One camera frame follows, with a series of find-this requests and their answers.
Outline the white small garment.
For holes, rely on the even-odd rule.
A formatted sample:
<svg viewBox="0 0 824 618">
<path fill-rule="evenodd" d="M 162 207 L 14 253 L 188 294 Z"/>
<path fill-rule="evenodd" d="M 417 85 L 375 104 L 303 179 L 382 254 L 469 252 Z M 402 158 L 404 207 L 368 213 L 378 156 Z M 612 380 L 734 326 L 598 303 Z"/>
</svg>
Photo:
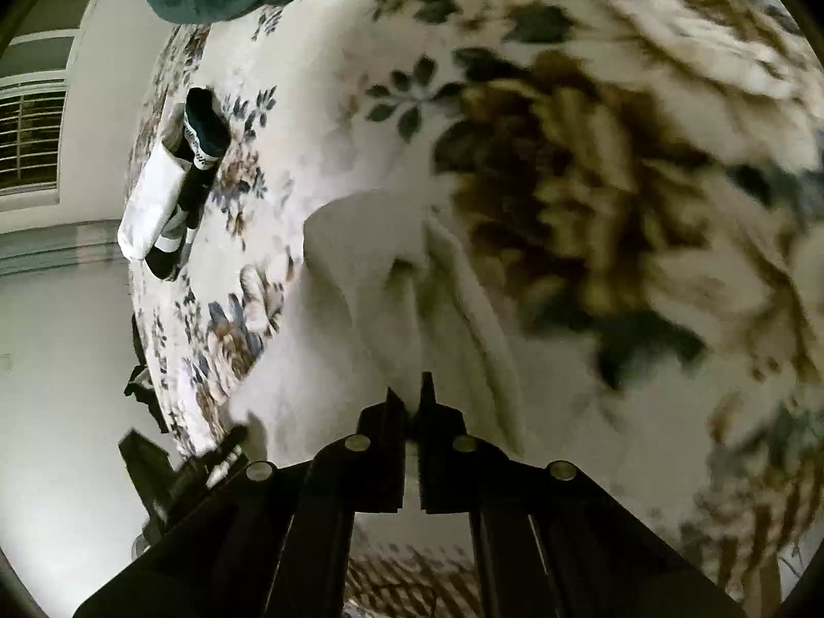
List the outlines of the white small garment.
<svg viewBox="0 0 824 618">
<path fill-rule="evenodd" d="M 290 465 L 351 433 L 387 393 L 413 415 L 426 375 L 471 433 L 524 453 L 516 363 L 457 236 L 401 195 L 351 195 L 304 222 L 278 331 L 222 419 L 247 425 L 253 458 Z"/>
</svg>

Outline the beige folded sock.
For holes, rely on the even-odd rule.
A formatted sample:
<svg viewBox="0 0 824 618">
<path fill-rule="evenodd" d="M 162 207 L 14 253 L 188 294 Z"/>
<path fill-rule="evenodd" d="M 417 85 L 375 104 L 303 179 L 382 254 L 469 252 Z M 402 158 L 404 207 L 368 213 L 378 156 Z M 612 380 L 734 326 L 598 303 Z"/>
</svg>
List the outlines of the beige folded sock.
<svg viewBox="0 0 824 618">
<path fill-rule="evenodd" d="M 177 205 L 192 164 L 175 155 L 161 140 L 155 142 L 140 171 L 119 229 L 117 242 L 128 261 L 143 261 Z"/>
</svg>

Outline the dark striped sock pile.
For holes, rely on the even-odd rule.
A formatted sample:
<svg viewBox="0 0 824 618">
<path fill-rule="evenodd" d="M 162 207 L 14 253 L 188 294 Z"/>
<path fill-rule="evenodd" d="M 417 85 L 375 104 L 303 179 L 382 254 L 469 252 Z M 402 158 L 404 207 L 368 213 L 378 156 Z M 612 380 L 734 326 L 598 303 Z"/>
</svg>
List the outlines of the dark striped sock pile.
<svg viewBox="0 0 824 618">
<path fill-rule="evenodd" d="M 208 88 L 190 88 L 183 104 L 182 138 L 173 145 L 172 155 L 186 167 L 172 214 L 163 225 L 151 250 L 147 266 L 159 281 L 174 281 L 187 260 L 205 200 L 216 171 L 230 142 L 224 119 L 214 108 L 214 94 Z"/>
</svg>

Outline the barred window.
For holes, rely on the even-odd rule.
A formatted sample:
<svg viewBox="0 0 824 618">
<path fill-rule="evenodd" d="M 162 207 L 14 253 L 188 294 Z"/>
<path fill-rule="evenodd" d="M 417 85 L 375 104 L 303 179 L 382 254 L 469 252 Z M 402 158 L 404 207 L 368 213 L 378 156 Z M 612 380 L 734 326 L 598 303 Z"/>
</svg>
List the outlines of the barred window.
<svg viewBox="0 0 824 618">
<path fill-rule="evenodd" d="M 2 88 L 2 195 L 56 190 L 67 87 L 64 81 L 22 82 Z"/>
</svg>

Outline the floral bed blanket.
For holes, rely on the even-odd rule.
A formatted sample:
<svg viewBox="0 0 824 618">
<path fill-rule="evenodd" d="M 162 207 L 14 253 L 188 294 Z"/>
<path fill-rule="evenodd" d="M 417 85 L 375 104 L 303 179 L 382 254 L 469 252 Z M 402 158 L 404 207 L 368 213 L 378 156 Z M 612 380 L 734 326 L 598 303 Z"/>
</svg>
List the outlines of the floral bed blanket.
<svg viewBox="0 0 824 618">
<path fill-rule="evenodd" d="M 294 0 L 177 25 L 130 166 L 208 88 L 230 142 L 174 281 L 130 268 L 183 456 L 278 331 L 324 205 L 390 191 L 467 253 L 514 458 L 581 467 L 743 600 L 822 518 L 822 62 L 782 0 Z"/>
</svg>

